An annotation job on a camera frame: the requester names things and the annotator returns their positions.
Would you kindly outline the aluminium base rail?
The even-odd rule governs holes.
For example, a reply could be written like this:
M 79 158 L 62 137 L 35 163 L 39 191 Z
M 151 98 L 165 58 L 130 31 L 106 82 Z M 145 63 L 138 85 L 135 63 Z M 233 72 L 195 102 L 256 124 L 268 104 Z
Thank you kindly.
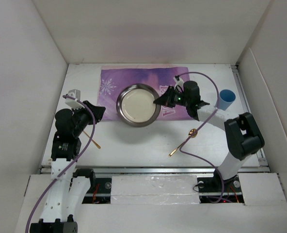
M 139 65 L 70 64 L 62 94 L 77 89 L 81 99 L 97 104 L 102 67 L 126 67 Z M 237 72 L 229 64 L 182 64 L 188 72 L 179 74 L 184 81 L 199 84 L 201 98 L 215 104 L 216 91 L 228 89 L 236 100 L 228 111 L 242 114 L 247 111 Z M 171 157 L 169 153 L 187 139 L 191 129 L 197 129 Z M 213 171 L 228 154 L 225 132 L 211 124 L 202 126 L 191 119 L 185 108 L 162 108 L 158 119 L 152 124 L 136 128 L 119 120 L 104 121 L 96 125 L 94 140 L 101 149 L 89 146 L 78 160 L 78 167 L 92 167 L 97 173 L 197 173 Z

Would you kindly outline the metal rimmed cream plate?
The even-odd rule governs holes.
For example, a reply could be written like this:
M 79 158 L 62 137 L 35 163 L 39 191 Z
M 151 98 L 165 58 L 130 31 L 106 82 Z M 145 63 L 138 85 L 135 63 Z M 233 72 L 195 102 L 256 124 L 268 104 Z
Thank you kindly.
M 119 118 L 131 127 L 145 127 L 157 120 L 161 107 L 154 103 L 158 93 L 142 83 L 130 85 L 122 90 L 116 100 Z

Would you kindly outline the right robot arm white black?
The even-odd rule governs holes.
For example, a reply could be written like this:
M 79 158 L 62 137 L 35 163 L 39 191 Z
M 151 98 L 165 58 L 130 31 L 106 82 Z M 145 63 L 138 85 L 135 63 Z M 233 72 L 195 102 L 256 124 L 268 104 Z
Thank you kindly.
M 185 82 L 182 92 L 169 86 L 154 103 L 170 108 L 176 105 L 184 106 L 191 118 L 207 122 L 225 132 L 228 154 L 217 168 L 216 177 L 212 179 L 212 185 L 218 191 L 228 188 L 230 179 L 237 175 L 245 161 L 265 145 L 251 113 L 233 114 L 201 100 L 200 88 L 195 81 Z

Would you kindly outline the purple printed cloth placemat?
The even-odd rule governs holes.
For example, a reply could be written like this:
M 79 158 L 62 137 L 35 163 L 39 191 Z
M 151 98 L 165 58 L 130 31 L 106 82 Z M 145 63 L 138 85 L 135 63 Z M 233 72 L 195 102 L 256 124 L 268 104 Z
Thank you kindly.
M 173 65 L 156 66 L 126 66 L 102 67 L 97 105 L 106 108 L 103 120 L 119 120 L 116 111 L 116 101 L 119 94 L 128 86 L 146 84 L 152 87 L 158 95 L 162 95 L 168 86 L 175 86 L 175 76 L 188 72 L 187 67 Z

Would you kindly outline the gold spoon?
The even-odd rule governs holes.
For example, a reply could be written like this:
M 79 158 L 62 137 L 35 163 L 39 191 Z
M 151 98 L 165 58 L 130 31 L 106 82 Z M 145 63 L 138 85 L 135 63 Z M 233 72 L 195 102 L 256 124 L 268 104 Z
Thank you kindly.
M 193 128 L 189 131 L 188 137 L 179 146 L 177 146 L 172 152 L 169 153 L 169 157 L 173 156 L 190 138 L 195 138 L 198 134 L 197 129 Z

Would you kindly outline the white foam block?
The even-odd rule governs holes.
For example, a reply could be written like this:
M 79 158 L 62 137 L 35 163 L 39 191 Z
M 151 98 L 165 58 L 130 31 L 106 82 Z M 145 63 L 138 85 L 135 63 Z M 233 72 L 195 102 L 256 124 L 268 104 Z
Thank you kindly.
M 191 175 L 113 176 L 111 204 L 189 205 L 199 204 Z

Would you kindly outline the gold fork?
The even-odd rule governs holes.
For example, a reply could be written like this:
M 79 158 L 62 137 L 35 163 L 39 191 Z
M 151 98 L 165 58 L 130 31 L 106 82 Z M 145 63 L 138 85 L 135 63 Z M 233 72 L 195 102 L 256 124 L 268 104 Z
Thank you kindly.
M 83 133 L 90 139 L 91 136 L 86 132 L 86 131 L 83 131 Z M 94 143 L 94 145 L 98 148 L 98 149 L 101 149 L 101 146 L 92 139 L 92 142 Z

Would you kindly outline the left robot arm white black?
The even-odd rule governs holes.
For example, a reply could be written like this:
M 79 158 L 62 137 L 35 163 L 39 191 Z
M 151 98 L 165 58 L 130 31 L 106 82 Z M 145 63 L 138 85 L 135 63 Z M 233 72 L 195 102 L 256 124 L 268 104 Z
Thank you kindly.
M 86 151 L 81 147 L 80 135 L 88 125 L 95 126 L 103 118 L 106 108 L 94 106 L 66 96 L 68 109 L 55 114 L 56 133 L 51 150 L 51 183 L 41 194 L 27 220 L 27 233 L 76 233 L 75 215 L 88 192 L 96 188 L 96 175 L 91 168 L 76 168 L 78 159 Z M 40 200 L 46 197 L 39 221 L 32 223 Z

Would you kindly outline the blue plastic cup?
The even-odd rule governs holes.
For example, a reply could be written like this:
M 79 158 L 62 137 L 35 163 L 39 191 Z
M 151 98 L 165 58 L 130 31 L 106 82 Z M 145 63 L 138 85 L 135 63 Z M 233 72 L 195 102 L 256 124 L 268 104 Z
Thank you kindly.
M 227 110 L 228 107 L 236 100 L 236 95 L 233 91 L 224 89 L 219 92 L 219 97 L 216 101 L 216 107 L 221 110 Z

